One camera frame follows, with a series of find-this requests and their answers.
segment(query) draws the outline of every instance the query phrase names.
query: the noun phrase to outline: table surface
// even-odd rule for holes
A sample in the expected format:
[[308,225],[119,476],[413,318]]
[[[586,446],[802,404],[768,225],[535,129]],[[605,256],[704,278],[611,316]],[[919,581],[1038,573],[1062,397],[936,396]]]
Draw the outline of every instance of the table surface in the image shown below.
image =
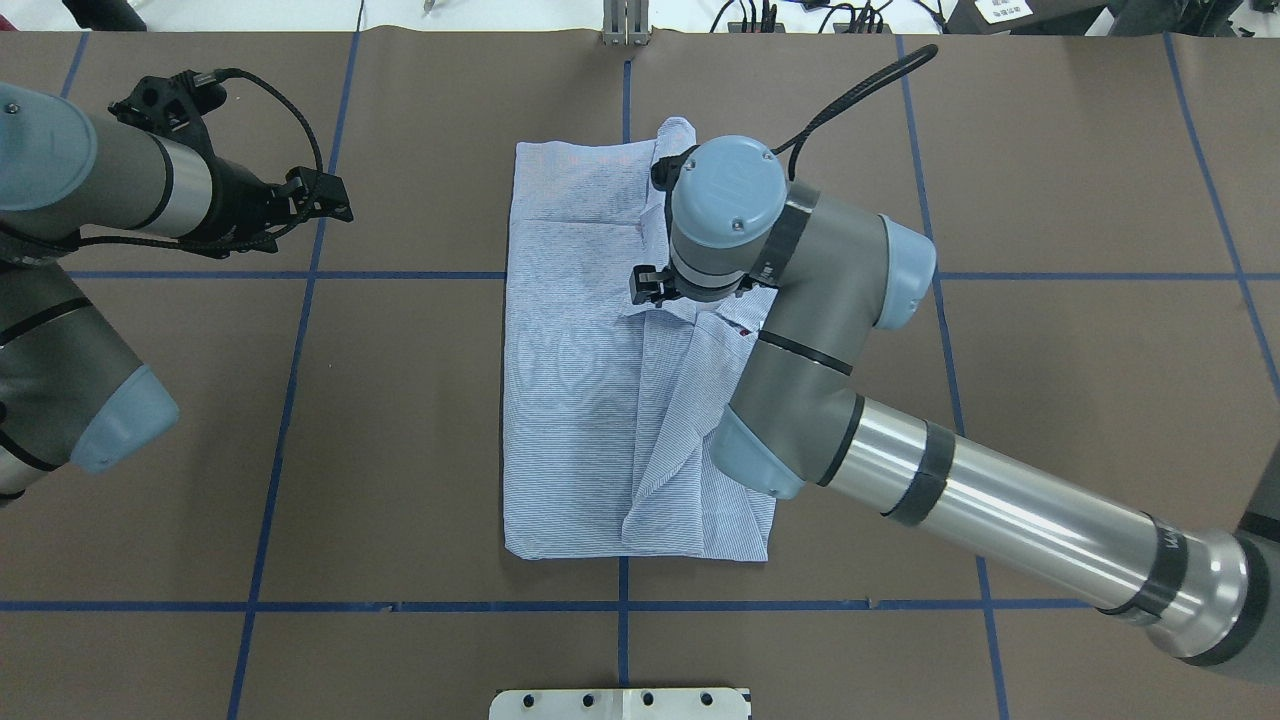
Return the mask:
[[[0,717],[483,717],[494,691],[750,687],[758,719],[1275,717],[1025,579],[810,488],[764,565],[502,547],[515,143],[685,115],[776,142],[923,38],[4,33],[0,77],[84,108],[236,64],[310,118],[357,222],[228,261],[65,263],[179,425],[0,523]],[[868,396],[1185,528],[1231,527],[1280,429],[1280,45],[942,37],[819,131],[801,177],[936,238]],[[722,88],[709,94],[708,87]],[[234,86],[219,154],[292,118]]]

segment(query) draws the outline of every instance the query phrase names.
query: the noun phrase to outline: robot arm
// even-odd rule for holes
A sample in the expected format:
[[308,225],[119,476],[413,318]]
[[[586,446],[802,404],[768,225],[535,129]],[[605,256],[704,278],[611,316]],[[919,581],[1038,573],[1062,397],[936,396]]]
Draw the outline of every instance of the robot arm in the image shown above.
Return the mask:
[[1280,447],[1233,536],[1189,533],[847,387],[872,328],[901,327],[933,245],[787,183],[759,142],[719,137],[653,170],[671,263],[632,300],[710,301],[754,284],[773,309],[712,442],[712,460],[778,498],[806,483],[1055,583],[1143,626],[1185,662],[1280,683]]
[[[219,158],[202,117],[221,83],[248,78],[285,104],[315,169],[266,183]],[[275,252],[310,218],[352,219],[342,179],[325,174],[306,120],[243,70],[143,78],[109,110],[0,83],[0,505],[65,462],[102,471],[169,429],[178,407],[56,260],[104,242],[221,259]],[[82,238],[93,224],[177,242]]]

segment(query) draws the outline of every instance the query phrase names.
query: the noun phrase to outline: white label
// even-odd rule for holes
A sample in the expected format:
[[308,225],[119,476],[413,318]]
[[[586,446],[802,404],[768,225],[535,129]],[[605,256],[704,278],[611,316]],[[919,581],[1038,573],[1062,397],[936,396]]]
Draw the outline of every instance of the white label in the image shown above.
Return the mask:
[[983,19],[991,24],[1024,18],[1032,14],[1027,0],[974,0]]

